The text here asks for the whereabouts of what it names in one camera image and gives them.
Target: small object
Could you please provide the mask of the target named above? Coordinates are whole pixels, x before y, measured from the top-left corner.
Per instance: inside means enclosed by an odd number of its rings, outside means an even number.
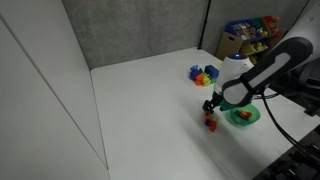
[[[262,36],[266,37],[266,36],[268,36],[268,35],[269,35],[268,31],[263,31],[263,32],[262,32]]]
[[[269,47],[266,45],[266,43],[262,43],[263,49],[268,49]]]
[[[239,117],[237,115],[236,111],[250,112],[252,114],[252,116],[250,118],[248,118],[248,120],[245,120],[245,119],[242,119],[241,117]],[[260,119],[260,112],[252,104],[249,104],[245,107],[231,109],[230,110],[230,118],[236,124],[239,124],[241,126],[247,126],[247,125],[252,124]]]
[[[247,111],[241,111],[241,114],[246,116],[246,117],[252,117],[252,113],[251,112],[247,112]]]
[[[208,75],[203,76],[202,83],[204,87],[208,87],[210,85],[211,80],[209,79]]]
[[[193,65],[190,67],[190,70],[193,71],[193,70],[198,70],[198,65]]]
[[[194,84],[195,84],[196,86],[202,86],[202,85],[203,85],[201,80],[196,80],[196,81],[194,81]]]
[[[203,80],[203,74],[199,74],[199,75],[196,77],[196,80],[197,80],[197,81],[202,81],[202,80]]]
[[[250,28],[251,27],[250,24],[248,24],[248,23],[244,23],[244,25],[246,26],[246,28]]]
[[[206,115],[204,116],[204,119],[205,119],[205,120],[211,120],[211,119],[212,119],[211,114],[206,114]]]
[[[254,48],[256,46],[256,43],[254,43],[254,42],[252,42],[252,43],[250,43],[250,47],[251,47],[251,50],[253,51],[253,52],[256,52],[257,50]]]
[[[246,121],[248,121],[249,120],[249,117],[247,117],[247,116],[244,116],[243,114],[239,114],[238,115],[241,119],[243,119],[243,120],[246,120]]]
[[[204,122],[204,124],[205,124],[206,126],[210,127],[210,126],[211,126],[211,124],[212,124],[211,119],[210,119],[210,120],[209,120],[209,119],[207,119],[207,120]]]
[[[273,21],[274,22],[278,22],[278,21],[280,21],[280,18],[279,17],[275,17],[275,18],[273,18]]]
[[[269,22],[268,27],[273,29],[276,27],[276,25],[274,24],[274,22]]]
[[[201,74],[201,72],[199,70],[191,70],[190,72],[190,79],[192,81],[195,81],[196,80],[196,77]]]
[[[214,79],[211,79],[211,82],[210,82],[210,83],[211,83],[211,84],[214,84],[214,83],[216,83],[216,82],[217,82],[217,79],[214,78]]]
[[[241,38],[242,38],[242,40],[247,40],[248,39],[247,36],[245,36],[245,35],[241,35]]]
[[[213,118],[212,121],[211,121],[211,125],[210,125],[209,130],[210,130],[211,132],[216,131],[217,125],[218,125],[218,119],[217,119],[217,118]]]
[[[240,26],[242,29],[246,29],[246,26],[245,26],[243,23],[240,23],[239,26]]]
[[[257,32],[256,27],[251,27],[250,30],[249,30],[249,32],[250,32],[251,34],[255,34],[255,33]]]
[[[204,72],[208,74],[211,79],[217,78],[219,76],[219,70],[213,67],[212,65],[206,66]]]
[[[263,50],[264,50],[261,42],[258,42],[258,43],[256,44],[256,46],[257,46],[257,48],[256,48],[257,51],[263,51]]]
[[[235,24],[234,27],[237,29],[237,30],[241,30],[241,26],[239,24]]]

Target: wire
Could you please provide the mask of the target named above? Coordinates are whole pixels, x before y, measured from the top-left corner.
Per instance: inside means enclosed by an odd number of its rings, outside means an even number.
[[[299,142],[297,142],[294,138],[292,138],[277,122],[277,120],[274,118],[269,105],[267,103],[266,97],[264,95],[264,92],[261,92],[261,97],[264,103],[264,106],[267,109],[267,112],[276,126],[276,128],[280,131],[280,133],[294,146],[296,147],[303,155],[307,156],[311,160],[315,161],[317,164],[320,164],[320,157],[317,154],[314,154],[312,151],[309,151],[306,147],[301,145]]]
[[[265,98],[266,99],[271,99],[271,98],[277,97],[278,95],[280,95],[280,93],[274,93],[274,94],[265,96]],[[261,96],[256,96],[254,99],[262,99],[262,97]]]

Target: blue toy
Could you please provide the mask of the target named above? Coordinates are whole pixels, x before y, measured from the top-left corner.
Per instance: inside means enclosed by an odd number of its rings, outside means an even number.
[[[190,79],[192,81],[195,81],[197,76],[203,73],[203,70],[200,68],[198,69],[198,65],[194,65],[190,68],[191,72],[190,72]]]
[[[212,65],[208,65],[205,67],[204,72],[209,74],[210,78],[217,78],[219,76],[219,70],[213,67]]]
[[[210,127],[210,126],[211,126],[211,120],[210,120],[210,119],[207,119],[207,120],[204,122],[204,124],[205,124],[206,126]]]

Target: gray wall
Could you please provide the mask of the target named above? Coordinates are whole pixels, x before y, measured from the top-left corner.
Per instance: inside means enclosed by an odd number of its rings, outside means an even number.
[[[231,20],[273,15],[290,28],[307,1],[213,0],[203,47],[214,54]],[[63,2],[92,69],[197,46],[208,0]]]

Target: colorful toy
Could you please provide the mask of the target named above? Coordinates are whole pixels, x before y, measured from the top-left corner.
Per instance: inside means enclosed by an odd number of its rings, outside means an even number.
[[[219,76],[219,70],[213,67],[212,65],[208,65],[204,68],[204,72],[210,76],[211,79],[217,78]]]
[[[208,87],[210,84],[216,82],[216,78],[219,76],[219,70],[212,65],[205,67],[205,73],[198,65],[190,67],[189,78],[194,82],[196,86]]]
[[[194,65],[190,68],[191,72],[190,72],[190,79],[192,81],[195,81],[196,80],[196,77],[198,75],[200,75],[201,73],[203,73],[202,69],[198,69],[198,65]]]
[[[278,32],[278,27],[276,25],[276,22],[280,20],[279,17],[273,18],[272,16],[265,16],[265,17],[263,17],[263,20],[266,23],[266,25],[272,35],[274,35]]]
[[[263,50],[264,50],[261,42],[258,42],[258,43],[256,44],[256,46],[257,46],[257,47],[256,47],[257,51],[263,51]]]
[[[202,79],[202,83],[204,87],[208,87],[211,84],[211,80],[209,78],[209,75],[204,75]]]
[[[217,129],[218,118],[212,118],[211,114],[206,114],[204,124],[209,127],[211,132],[214,132]]]
[[[240,117],[241,119],[246,120],[246,121],[248,121],[249,118],[252,117],[252,113],[251,113],[251,112],[247,112],[247,111],[239,111],[239,110],[236,110],[234,113],[235,113],[238,117]]]
[[[268,31],[263,31],[263,32],[262,32],[262,36],[266,37],[266,36],[268,36],[268,35],[269,35]]]

